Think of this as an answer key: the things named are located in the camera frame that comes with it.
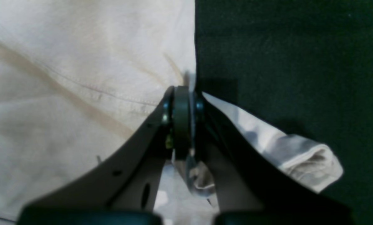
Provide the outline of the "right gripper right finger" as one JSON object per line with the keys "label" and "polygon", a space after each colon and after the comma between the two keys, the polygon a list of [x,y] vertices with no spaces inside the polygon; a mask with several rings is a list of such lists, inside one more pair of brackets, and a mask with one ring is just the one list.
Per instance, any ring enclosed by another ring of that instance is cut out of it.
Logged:
{"label": "right gripper right finger", "polygon": [[218,219],[349,219],[349,208],[320,195],[343,174],[328,145],[287,135],[230,104],[193,94],[193,160],[213,183],[193,188],[218,199]]}

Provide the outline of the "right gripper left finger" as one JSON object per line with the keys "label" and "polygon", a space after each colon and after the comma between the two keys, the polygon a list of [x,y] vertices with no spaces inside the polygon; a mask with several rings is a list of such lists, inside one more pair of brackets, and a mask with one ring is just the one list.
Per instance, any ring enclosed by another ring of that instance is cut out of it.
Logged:
{"label": "right gripper left finger", "polygon": [[151,211],[162,167],[191,147],[188,87],[170,87],[157,108],[112,156],[69,185],[40,198],[22,216],[92,216]]}

